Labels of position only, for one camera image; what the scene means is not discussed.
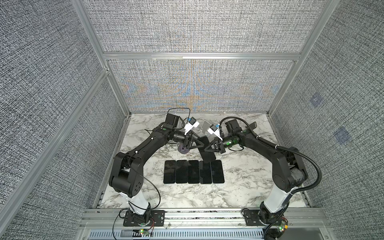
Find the black textured-back phone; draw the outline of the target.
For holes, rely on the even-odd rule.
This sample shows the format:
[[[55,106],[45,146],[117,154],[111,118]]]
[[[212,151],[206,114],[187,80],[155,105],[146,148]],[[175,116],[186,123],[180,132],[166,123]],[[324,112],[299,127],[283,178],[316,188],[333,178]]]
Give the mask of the black textured-back phone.
[[[200,142],[202,142],[202,144],[203,144],[202,147],[198,148],[203,162],[204,163],[211,163],[211,162],[215,161],[216,155],[214,152],[212,152],[210,150],[211,145],[210,145],[210,141],[209,141],[208,137],[206,137],[206,136],[200,137],[200,138],[198,138],[198,140]]]

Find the green-edged phone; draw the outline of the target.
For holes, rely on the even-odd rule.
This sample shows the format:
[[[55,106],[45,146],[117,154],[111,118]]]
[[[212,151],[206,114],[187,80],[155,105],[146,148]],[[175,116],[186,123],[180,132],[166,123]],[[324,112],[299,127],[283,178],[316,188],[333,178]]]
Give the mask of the green-edged phone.
[[[211,163],[199,162],[200,183],[212,184]]]

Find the blue-cased phone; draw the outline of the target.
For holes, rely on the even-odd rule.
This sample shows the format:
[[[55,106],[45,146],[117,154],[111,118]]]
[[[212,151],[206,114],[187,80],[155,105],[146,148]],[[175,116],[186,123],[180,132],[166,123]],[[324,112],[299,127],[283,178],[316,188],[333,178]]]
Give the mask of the blue-cased phone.
[[[211,174],[214,184],[223,184],[225,182],[223,164],[221,160],[211,162]]]

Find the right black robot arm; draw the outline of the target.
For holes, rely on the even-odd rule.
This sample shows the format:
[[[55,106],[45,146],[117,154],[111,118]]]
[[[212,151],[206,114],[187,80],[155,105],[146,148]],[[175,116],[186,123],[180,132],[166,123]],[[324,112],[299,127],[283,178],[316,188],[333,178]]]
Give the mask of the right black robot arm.
[[[274,186],[260,205],[259,218],[264,225],[272,224],[280,218],[294,191],[308,177],[303,159],[294,153],[295,148],[279,150],[276,145],[257,135],[250,126],[243,130],[237,119],[228,121],[226,127],[229,132],[227,136],[221,133],[220,125],[211,125],[207,128],[206,132],[215,138],[205,147],[205,151],[222,154],[226,149],[240,145],[270,161]]]

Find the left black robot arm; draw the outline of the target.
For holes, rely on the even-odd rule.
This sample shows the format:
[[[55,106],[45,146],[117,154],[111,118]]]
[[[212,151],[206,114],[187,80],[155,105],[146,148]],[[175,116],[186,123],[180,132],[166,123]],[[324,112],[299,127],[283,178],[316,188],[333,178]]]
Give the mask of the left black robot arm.
[[[204,147],[203,137],[194,131],[181,129],[178,124],[162,123],[155,127],[149,137],[126,153],[119,152],[114,158],[109,186],[122,194],[129,208],[138,215],[150,210],[150,204],[142,191],[144,165],[152,155],[170,141],[180,143],[186,150]]]

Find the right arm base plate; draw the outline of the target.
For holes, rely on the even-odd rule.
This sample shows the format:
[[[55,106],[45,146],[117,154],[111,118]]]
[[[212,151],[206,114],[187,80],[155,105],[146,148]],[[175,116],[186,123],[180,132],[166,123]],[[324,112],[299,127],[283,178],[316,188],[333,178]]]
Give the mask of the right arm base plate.
[[[263,226],[263,222],[260,220],[259,210],[242,209],[241,214],[244,217],[246,226],[255,227]]]

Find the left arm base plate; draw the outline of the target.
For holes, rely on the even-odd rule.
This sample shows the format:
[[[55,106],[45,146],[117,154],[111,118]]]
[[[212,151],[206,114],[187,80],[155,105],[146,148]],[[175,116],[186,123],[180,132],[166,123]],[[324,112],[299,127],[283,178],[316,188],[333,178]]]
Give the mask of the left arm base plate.
[[[124,227],[163,227],[166,211],[152,210],[146,211],[144,215],[139,215],[128,210],[124,217]]]

